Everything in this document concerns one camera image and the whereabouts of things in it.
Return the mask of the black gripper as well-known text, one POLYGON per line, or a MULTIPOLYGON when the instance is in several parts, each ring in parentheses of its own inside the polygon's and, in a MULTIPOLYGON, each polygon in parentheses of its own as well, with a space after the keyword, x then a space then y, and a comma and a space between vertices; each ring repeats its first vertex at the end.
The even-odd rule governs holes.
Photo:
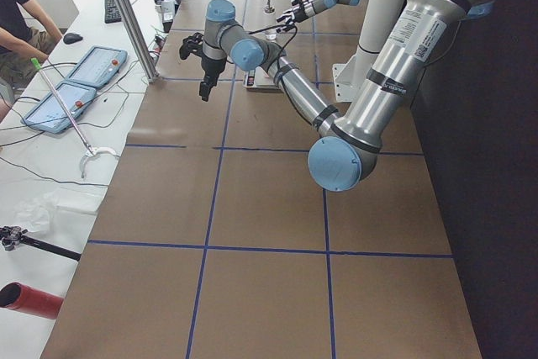
POLYGON ((295 23, 302 23, 303 21, 312 17, 311 2, 302 2, 292 8, 285 10, 278 18, 277 32, 287 33, 292 29, 296 29, 295 23))
POLYGON ((203 101, 209 100, 211 90, 217 85, 219 75, 224 71, 226 64, 226 58, 215 60, 209 56, 202 55, 201 66, 204 70, 204 77, 199 86, 199 96, 203 101))

